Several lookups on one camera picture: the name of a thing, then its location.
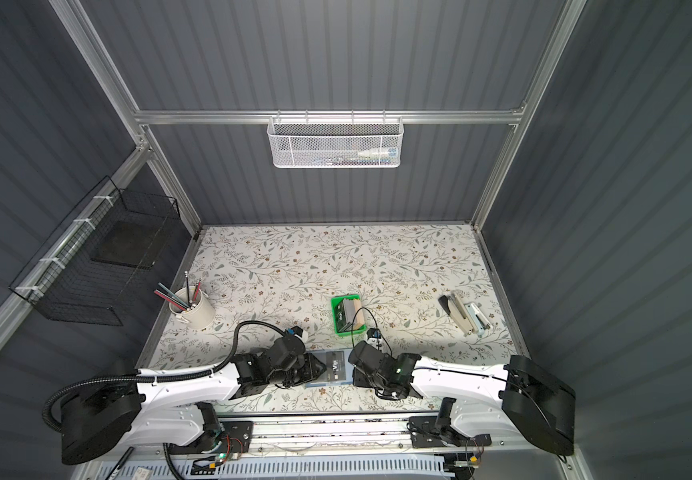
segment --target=pencil cup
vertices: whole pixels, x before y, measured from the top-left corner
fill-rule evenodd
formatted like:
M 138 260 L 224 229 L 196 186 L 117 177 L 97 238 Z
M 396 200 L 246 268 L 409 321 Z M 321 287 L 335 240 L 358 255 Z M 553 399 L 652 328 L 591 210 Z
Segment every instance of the pencil cup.
M 190 298 L 194 297 L 194 291 L 196 290 L 196 288 L 196 286 L 192 286 L 189 289 L 188 293 Z M 175 292 L 175 295 L 177 295 L 178 298 L 180 298 L 184 302 L 189 302 L 186 298 L 185 288 L 181 288 L 180 290 Z M 195 301 L 197 304 L 196 306 L 192 306 L 189 310 L 186 310 L 184 312 L 177 306 L 170 304 L 170 312 L 173 312 L 175 314 L 175 319 L 179 322 L 185 323 L 186 326 L 188 326 L 188 328 L 192 328 L 194 330 L 202 330 L 207 325 L 210 325 L 210 323 L 212 323 L 212 320 L 215 318 L 215 308 L 207 300 L 208 298 L 209 297 L 207 296 L 205 291 L 199 289 L 199 293 L 197 293 L 197 298 Z

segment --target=green plastic tray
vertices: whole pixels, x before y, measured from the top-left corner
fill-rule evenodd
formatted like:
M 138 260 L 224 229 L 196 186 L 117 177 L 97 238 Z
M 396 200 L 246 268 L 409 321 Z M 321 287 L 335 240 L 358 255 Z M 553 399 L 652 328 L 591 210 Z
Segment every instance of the green plastic tray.
M 343 302 L 345 299 L 355 300 L 358 298 L 359 298 L 359 295 L 341 295 L 341 296 L 334 296 L 332 298 L 332 300 L 330 300 L 330 304 L 332 305 L 332 310 L 333 310 L 333 330 L 335 330 L 335 335 L 349 336 L 349 335 L 364 333 L 364 331 L 367 330 L 367 324 L 365 323 L 364 325 L 362 325 L 358 329 L 351 331 L 351 332 L 339 332 L 338 331 L 338 322 L 337 322 L 337 316 L 335 313 L 335 307 L 340 305 L 341 302 Z

